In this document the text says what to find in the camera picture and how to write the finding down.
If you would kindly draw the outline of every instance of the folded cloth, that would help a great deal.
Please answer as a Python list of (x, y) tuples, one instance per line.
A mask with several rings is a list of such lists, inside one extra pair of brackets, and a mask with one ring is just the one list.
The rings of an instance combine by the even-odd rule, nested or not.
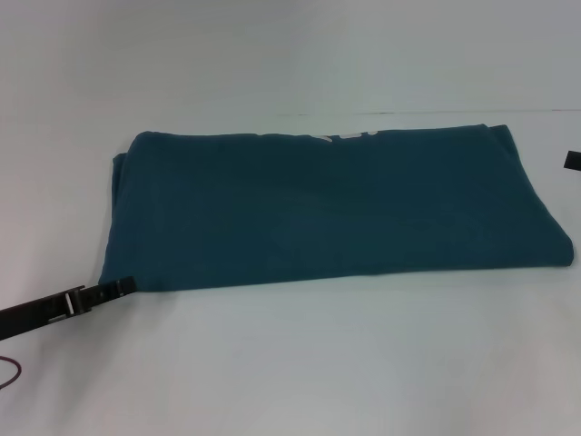
[(113, 163), (100, 282), (173, 291), (573, 261), (504, 125), (146, 132)]

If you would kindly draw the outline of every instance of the black object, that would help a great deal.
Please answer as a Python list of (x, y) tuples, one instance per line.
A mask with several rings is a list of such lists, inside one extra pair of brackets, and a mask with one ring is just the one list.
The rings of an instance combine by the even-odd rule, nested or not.
[(567, 153), (564, 166), (569, 170), (581, 171), (581, 153), (580, 152)]
[(91, 311), (94, 306), (137, 291), (133, 277), (99, 284), (79, 286), (68, 291), (25, 302), (0, 311), (0, 341), (30, 332), (53, 322)]
[(9, 381), (0, 384), (0, 391), (1, 391), (6, 386), (10, 386), (12, 383), (14, 383), (18, 379), (18, 377), (20, 377), (20, 374), (22, 374), (22, 366), (20, 366), (20, 363), (18, 363), (14, 359), (10, 359), (9, 357), (0, 356), (0, 361), (12, 363), (16, 367), (15, 376), (12, 379), (10, 379)]

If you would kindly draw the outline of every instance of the cable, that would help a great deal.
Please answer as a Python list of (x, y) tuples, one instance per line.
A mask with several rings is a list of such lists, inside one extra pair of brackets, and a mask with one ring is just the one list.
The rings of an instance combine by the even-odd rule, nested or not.
[(12, 383), (14, 383), (16, 381), (16, 379), (18, 377), (20, 377), (20, 374), (22, 374), (22, 366), (20, 366), (20, 363), (18, 363), (14, 359), (10, 359), (9, 357), (0, 356), (0, 361), (5, 361), (5, 362), (12, 363), (16, 367), (16, 369), (18, 370), (16, 372), (16, 375), (12, 379), (10, 379), (9, 381), (7, 381), (6, 383), (0, 384), (0, 390), (2, 390), (6, 386), (10, 386)]

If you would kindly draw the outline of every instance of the white table surface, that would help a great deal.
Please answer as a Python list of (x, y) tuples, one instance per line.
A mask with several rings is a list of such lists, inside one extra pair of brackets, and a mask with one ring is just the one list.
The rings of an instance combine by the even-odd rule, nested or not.
[[(0, 308), (96, 282), (111, 160), (143, 130), (508, 124), (579, 244), (580, 7), (3, 1)], [(24, 369), (0, 432), (578, 435), (580, 333), (577, 261), (135, 294), (0, 342)]]
[[(580, 241), (581, 174), (562, 168), (579, 114), (308, 118), (295, 128), (478, 122), (511, 127), (538, 194)], [(0, 343), (24, 366), (0, 393), (3, 434), (577, 435), (580, 283), (574, 263), (135, 294)]]

